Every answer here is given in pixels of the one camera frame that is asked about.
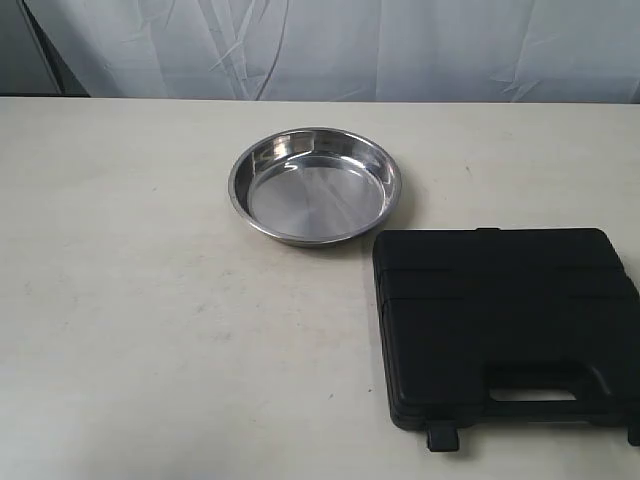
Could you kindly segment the black plastic tool case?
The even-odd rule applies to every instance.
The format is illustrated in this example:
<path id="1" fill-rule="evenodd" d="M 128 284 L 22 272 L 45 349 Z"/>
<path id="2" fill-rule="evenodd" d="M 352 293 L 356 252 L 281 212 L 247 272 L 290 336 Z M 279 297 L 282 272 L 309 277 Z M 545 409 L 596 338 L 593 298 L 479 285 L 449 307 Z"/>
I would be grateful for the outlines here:
<path id="1" fill-rule="evenodd" d="M 602 230 L 386 230 L 372 261 L 390 417 L 430 451 L 493 422 L 638 444 L 639 292 Z"/>

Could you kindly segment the round stainless steel pan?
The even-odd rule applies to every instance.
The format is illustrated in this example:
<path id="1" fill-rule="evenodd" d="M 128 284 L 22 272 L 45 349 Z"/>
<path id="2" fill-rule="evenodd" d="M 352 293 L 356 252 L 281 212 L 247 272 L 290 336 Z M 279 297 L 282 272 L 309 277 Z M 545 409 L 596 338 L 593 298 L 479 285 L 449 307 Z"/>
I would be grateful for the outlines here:
<path id="1" fill-rule="evenodd" d="M 283 244 L 324 247 L 382 225 L 403 187 L 395 159 L 353 132 L 303 127 L 247 148 L 228 177 L 237 214 Z"/>

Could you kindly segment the white backdrop curtain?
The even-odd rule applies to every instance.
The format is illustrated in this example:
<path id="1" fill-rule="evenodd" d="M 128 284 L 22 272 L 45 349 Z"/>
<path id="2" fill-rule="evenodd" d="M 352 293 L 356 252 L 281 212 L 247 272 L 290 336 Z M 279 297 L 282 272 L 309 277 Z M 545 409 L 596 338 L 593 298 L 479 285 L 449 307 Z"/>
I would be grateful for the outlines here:
<path id="1" fill-rule="evenodd" d="M 635 1 L 31 1 L 93 97 L 639 99 Z"/>

